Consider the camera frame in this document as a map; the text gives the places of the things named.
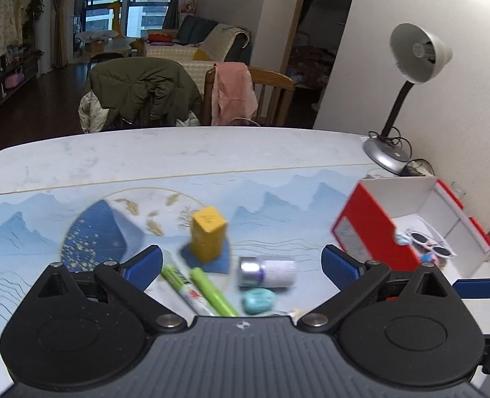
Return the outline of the white sunglasses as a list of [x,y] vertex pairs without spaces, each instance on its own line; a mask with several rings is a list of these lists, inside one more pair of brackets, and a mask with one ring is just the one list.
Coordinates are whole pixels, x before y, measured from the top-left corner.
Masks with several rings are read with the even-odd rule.
[[447,260],[456,257],[456,253],[445,243],[438,242],[436,238],[413,229],[395,233],[396,242],[399,245],[409,245],[418,255],[432,252],[437,260]]

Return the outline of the yellow small carton box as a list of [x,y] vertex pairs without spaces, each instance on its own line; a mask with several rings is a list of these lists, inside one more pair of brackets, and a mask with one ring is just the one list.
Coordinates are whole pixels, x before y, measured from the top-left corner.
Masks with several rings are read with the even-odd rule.
[[206,264],[221,256],[227,224],[227,220],[212,206],[192,215],[190,247],[197,261]]

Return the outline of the green glue pen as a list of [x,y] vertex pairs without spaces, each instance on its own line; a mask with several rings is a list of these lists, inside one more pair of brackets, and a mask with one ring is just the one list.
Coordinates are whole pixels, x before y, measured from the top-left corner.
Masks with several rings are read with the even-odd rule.
[[238,317],[238,311],[226,299],[223,293],[212,283],[211,279],[200,268],[193,268],[189,272],[190,279],[205,297],[215,312],[222,317]]

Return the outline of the teal small eraser case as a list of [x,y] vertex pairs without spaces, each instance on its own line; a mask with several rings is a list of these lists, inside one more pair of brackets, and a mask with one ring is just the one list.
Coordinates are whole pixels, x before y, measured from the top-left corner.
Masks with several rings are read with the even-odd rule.
[[276,294],[269,289],[250,289],[243,293],[241,304],[244,313],[257,315],[270,311],[276,300]]

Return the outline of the silver white roll tin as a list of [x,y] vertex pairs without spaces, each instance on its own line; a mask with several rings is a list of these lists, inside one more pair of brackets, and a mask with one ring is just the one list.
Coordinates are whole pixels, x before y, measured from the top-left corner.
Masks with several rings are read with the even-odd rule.
[[289,289],[296,281],[297,272],[294,260],[243,256],[239,259],[238,286],[251,289]]

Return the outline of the white green marker pen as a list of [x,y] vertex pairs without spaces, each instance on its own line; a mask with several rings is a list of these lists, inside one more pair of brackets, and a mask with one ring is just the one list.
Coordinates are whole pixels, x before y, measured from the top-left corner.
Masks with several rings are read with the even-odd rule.
[[212,307],[205,297],[197,291],[195,286],[176,266],[164,264],[161,275],[195,314],[201,316],[215,316],[215,312],[212,310]]

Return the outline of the pink blue doll figurine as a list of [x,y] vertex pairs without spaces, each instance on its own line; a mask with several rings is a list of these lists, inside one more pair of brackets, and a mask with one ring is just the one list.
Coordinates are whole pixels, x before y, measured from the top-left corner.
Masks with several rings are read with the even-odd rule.
[[434,263],[438,264],[437,256],[432,252],[428,252],[419,256],[419,260],[421,263]]

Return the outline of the red white cardboard box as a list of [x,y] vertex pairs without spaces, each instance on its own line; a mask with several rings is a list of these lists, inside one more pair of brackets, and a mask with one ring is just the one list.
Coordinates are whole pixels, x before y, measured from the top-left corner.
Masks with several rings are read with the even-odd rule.
[[467,278],[490,255],[490,237],[462,201],[436,177],[365,178],[356,184],[332,233],[359,261],[378,260],[393,270],[414,270],[420,260],[395,233],[413,229],[445,243],[456,257],[438,260],[451,279]]

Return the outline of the white puffy garment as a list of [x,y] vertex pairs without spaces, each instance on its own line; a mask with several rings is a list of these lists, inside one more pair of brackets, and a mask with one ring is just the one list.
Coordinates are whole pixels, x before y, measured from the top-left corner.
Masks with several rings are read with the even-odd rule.
[[85,93],[78,107],[82,132],[90,134],[106,130],[110,125],[109,113],[110,108],[104,108],[93,91]]

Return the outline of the olive green jacket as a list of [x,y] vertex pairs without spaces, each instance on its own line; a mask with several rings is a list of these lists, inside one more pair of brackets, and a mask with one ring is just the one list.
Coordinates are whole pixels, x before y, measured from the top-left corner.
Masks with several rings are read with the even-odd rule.
[[171,61],[134,57],[99,63],[89,71],[88,91],[110,108],[104,131],[200,124],[202,95],[187,71]]

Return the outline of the pink cloth on chair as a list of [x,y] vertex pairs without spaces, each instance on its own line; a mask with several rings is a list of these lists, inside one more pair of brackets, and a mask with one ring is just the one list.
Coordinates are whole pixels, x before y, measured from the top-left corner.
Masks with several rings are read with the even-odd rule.
[[248,67],[240,62],[221,62],[214,69],[212,125],[228,126],[237,119],[252,120],[259,104]]

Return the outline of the dark wooden sideboard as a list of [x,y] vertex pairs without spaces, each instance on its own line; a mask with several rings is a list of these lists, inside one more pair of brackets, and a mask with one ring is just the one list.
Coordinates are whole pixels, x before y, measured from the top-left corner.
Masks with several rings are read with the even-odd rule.
[[19,61],[7,63],[0,71],[0,106],[36,77],[37,61],[36,54],[28,53]]

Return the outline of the sofa with blankets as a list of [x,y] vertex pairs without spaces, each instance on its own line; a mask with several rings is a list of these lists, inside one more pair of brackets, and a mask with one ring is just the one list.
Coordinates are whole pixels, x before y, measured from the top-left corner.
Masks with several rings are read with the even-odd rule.
[[143,56],[179,64],[195,79],[216,63],[250,64],[252,38],[248,30],[188,15],[169,44],[147,36]]

